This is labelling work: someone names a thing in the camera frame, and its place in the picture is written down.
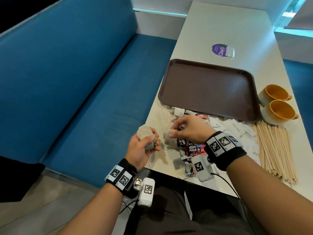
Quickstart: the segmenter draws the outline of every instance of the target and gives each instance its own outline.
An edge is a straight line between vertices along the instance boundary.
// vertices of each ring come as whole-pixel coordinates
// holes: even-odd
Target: wrist strap
[[[246,155],[242,144],[231,134],[217,131],[206,142],[204,150],[208,154],[208,161],[215,163],[217,168],[226,171],[226,168],[235,159]]]
[[[123,158],[119,164],[110,171],[105,181],[114,185],[124,196],[133,199],[138,194],[138,191],[133,188],[136,178],[136,168]]]

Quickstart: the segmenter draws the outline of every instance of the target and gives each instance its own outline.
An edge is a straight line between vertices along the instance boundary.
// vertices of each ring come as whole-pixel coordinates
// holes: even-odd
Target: pants
[[[149,177],[156,182],[152,206],[143,208],[135,204],[124,235],[251,234],[225,194],[155,171]],[[185,191],[192,220],[186,209]]]

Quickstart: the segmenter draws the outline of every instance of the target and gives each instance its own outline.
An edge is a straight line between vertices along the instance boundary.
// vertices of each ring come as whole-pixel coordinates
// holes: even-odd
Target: brown tray
[[[172,59],[158,98],[167,106],[245,122],[262,118],[254,78],[240,69]]]

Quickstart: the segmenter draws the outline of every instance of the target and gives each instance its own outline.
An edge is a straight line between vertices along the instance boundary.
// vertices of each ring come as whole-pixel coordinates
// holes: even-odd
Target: right hand
[[[185,115],[178,119],[171,129],[178,129],[180,125],[185,127],[181,131],[170,132],[170,138],[185,138],[195,144],[204,144],[216,131],[203,119],[195,115]]]

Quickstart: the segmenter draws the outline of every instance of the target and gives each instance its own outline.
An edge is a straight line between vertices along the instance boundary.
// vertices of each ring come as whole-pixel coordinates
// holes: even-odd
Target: forearm
[[[246,206],[269,234],[313,234],[313,203],[273,177],[248,156],[227,174]]]
[[[117,220],[123,194],[107,183],[58,235],[110,235]]]

